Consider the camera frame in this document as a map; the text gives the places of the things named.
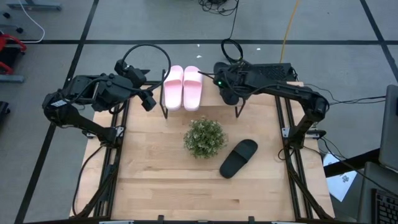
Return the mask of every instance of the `black slide sandal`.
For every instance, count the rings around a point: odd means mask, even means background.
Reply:
[[[239,142],[220,167],[220,174],[229,179],[233,177],[254,155],[258,145],[251,139]]]

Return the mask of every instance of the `green plant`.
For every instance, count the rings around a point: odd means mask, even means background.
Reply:
[[[225,147],[225,133],[217,121],[202,117],[191,121],[191,130],[184,135],[184,146],[195,158],[208,159]]]

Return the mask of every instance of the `pink slide sandal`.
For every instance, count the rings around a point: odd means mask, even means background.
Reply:
[[[170,111],[178,110],[181,107],[183,74],[183,68],[174,65],[164,81],[164,102],[166,108]]]
[[[184,71],[184,107],[187,111],[199,109],[203,75],[199,68],[188,66]]]

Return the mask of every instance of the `slipper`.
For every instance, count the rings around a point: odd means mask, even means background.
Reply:
[[[174,65],[164,81],[164,103],[170,111],[178,110],[181,107],[183,74],[183,68]]]
[[[255,141],[245,139],[239,142],[234,150],[225,159],[220,167],[220,174],[229,179],[242,168],[257,151],[258,145]]]
[[[184,71],[184,107],[187,111],[196,111],[200,106],[203,75],[195,66],[188,66]]]

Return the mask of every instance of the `wooden table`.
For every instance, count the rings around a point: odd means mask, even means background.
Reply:
[[[155,99],[159,99],[159,92],[159,89],[154,91]],[[298,123],[303,116],[302,108],[292,101],[292,110]],[[219,121],[228,140],[216,157],[207,160],[194,159],[183,148],[188,124],[203,115]],[[109,126],[111,115],[96,113],[94,122]],[[259,149],[232,179],[224,179],[218,169],[243,139],[255,140]],[[318,150],[316,140],[306,139],[305,145]],[[96,139],[88,140],[84,160],[98,146]],[[112,219],[156,220],[158,215],[165,215],[166,220],[246,221],[248,216],[254,216],[256,221],[294,220],[286,164],[277,158],[280,149],[282,140],[274,96],[250,97],[238,119],[230,106],[203,106],[196,112],[182,108],[169,112],[169,118],[165,119],[159,105],[146,112],[140,99],[133,98]],[[76,199],[78,211],[98,188],[104,152],[103,149],[92,158],[82,175]],[[302,149],[302,160],[309,191],[334,216],[320,156]],[[304,217],[298,187],[297,192]]]

